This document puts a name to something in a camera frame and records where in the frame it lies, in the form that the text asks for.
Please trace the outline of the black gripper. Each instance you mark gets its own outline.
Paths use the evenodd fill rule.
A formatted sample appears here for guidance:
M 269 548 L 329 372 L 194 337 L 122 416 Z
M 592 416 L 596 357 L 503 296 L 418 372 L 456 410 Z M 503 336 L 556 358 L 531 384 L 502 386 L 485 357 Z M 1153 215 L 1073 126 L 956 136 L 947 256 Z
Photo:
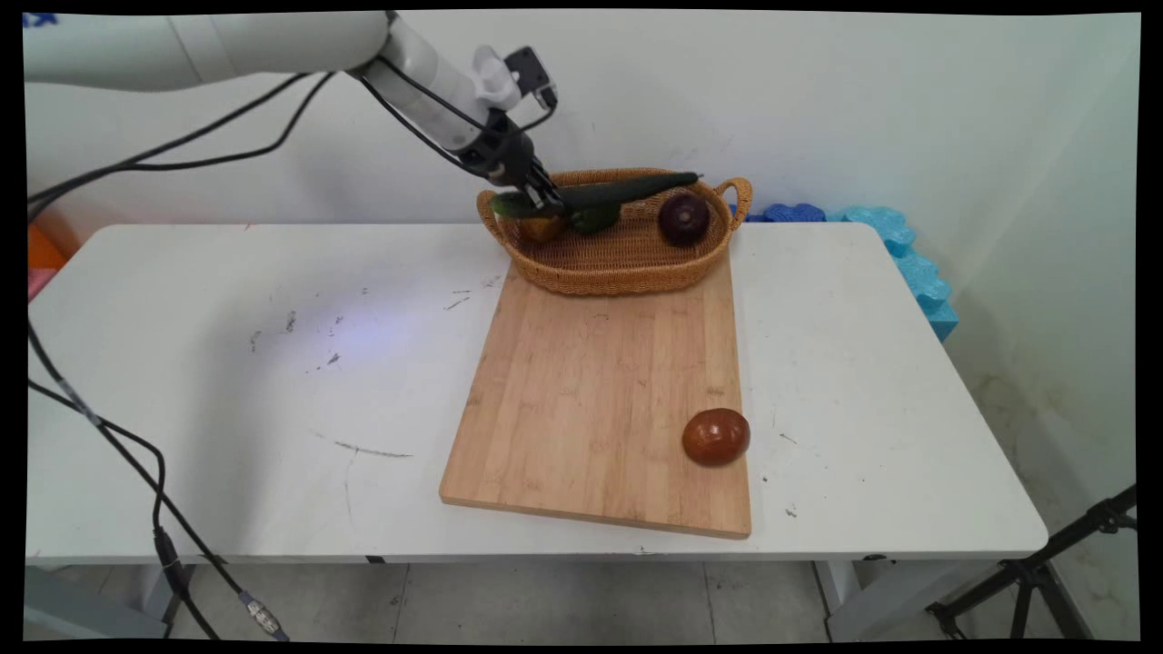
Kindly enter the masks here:
M 502 109 L 488 109 L 485 127 L 461 149 L 461 165 L 497 187 L 518 189 L 515 218 L 536 216 L 547 206 L 564 211 L 558 187 L 541 165 L 531 137 Z

